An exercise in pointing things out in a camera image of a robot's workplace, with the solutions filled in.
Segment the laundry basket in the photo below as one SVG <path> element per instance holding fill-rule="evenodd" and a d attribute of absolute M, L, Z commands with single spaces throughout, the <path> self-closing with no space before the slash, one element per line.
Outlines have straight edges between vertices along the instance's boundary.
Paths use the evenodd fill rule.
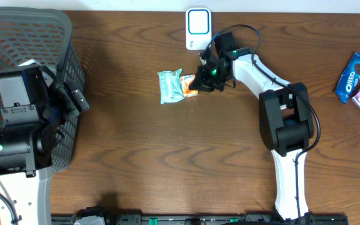
<path fill-rule="evenodd" d="M 70 39 L 72 23 L 61 11 L 0 7 L 0 70 L 34 59 L 52 71 L 62 71 L 84 89 L 84 74 Z M 78 118 L 59 129 L 64 139 L 52 150 L 52 171 L 65 169 L 71 160 Z"/>

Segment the green connector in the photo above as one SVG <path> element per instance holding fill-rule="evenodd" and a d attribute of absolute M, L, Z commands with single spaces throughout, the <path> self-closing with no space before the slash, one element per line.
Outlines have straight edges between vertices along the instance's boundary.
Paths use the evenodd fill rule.
<path fill-rule="evenodd" d="M 149 219 L 149 225 L 158 225 L 158 219 Z"/>

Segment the green light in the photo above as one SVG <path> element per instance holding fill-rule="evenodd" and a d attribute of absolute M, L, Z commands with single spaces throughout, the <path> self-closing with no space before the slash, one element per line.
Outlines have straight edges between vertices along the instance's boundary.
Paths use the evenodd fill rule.
<path fill-rule="evenodd" d="M 218 73 L 218 72 L 216 71 L 216 69 L 214 69 L 214 70 L 212 70 L 211 75 L 212 75 L 212 76 L 216 76 L 217 73 Z"/>

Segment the blue oreo package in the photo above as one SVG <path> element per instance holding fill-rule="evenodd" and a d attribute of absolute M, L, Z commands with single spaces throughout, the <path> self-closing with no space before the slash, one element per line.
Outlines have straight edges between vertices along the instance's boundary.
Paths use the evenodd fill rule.
<path fill-rule="evenodd" d="M 353 93 L 358 81 L 360 79 L 360 54 L 354 53 L 347 68 L 342 73 L 338 81 L 336 90 L 334 91 L 340 101 L 344 104 L 347 103 L 349 97 Z"/>

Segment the wood grain surface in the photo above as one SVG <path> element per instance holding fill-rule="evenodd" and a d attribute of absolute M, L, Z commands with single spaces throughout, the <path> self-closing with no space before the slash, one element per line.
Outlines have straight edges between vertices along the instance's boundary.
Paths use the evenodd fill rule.
<path fill-rule="evenodd" d="M 55 174 L 51 212 L 102 205 L 116 212 L 234 214 L 270 211 L 274 163 L 259 134 L 258 100 L 236 89 L 160 104 L 158 71 L 193 74 L 183 12 L 68 11 L 72 43 L 87 76 L 91 109 L 81 116 L 72 164 Z M 213 31 L 258 28 L 258 52 L 277 75 L 303 82 L 322 125 L 306 159 L 306 201 L 314 213 L 360 224 L 360 110 L 333 90 L 354 51 L 360 15 L 213 13 Z M 240 46 L 257 37 L 235 29 Z"/>

